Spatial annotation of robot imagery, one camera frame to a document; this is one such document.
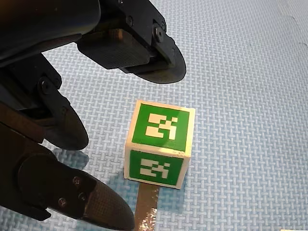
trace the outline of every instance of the brown tape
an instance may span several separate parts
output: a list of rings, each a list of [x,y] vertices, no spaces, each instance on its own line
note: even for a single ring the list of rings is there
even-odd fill
[[[159,186],[139,183],[134,231],[153,231],[156,224]]]

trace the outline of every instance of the foam mat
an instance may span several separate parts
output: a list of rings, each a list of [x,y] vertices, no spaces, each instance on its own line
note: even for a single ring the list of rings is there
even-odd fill
[[[153,4],[186,60],[185,79],[156,85],[107,71],[75,44],[45,52],[90,142],[70,153],[44,145],[134,210],[138,183],[123,179],[123,150],[136,100],[193,107],[190,166],[181,190],[160,189],[155,230],[308,230],[308,2]],[[103,230],[51,213],[39,222],[0,207],[0,230]]]

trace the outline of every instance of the cube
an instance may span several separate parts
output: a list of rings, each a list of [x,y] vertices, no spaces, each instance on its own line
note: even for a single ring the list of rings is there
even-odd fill
[[[180,189],[194,117],[193,108],[138,100],[125,144],[124,178]]]

